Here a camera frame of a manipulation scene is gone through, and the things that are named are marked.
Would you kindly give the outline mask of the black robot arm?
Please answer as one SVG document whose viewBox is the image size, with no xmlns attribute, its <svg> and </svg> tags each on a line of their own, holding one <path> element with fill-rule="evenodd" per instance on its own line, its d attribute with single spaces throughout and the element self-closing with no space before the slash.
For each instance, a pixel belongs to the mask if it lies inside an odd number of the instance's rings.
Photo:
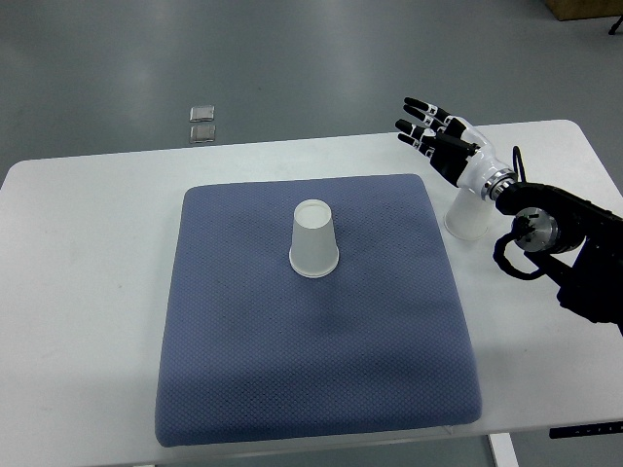
<svg viewBox="0 0 623 467">
<path fill-rule="evenodd" d="M 491 195 L 513 218 L 493 258 L 506 274 L 555 282 L 559 305 L 622 326 L 622 218 L 560 188 L 514 182 Z"/>
</svg>

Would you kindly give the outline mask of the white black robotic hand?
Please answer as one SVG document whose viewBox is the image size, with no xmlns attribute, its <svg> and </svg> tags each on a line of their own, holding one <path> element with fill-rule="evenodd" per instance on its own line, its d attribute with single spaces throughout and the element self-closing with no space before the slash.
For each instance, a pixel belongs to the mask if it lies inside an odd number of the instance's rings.
<svg viewBox="0 0 623 467">
<path fill-rule="evenodd" d="M 516 171 L 497 158 L 494 145 L 464 118 L 413 97 L 404 99 L 403 110 L 419 122 L 398 120 L 398 139 L 425 156 L 451 185 L 495 200 L 496 188 L 518 180 Z"/>
</svg>

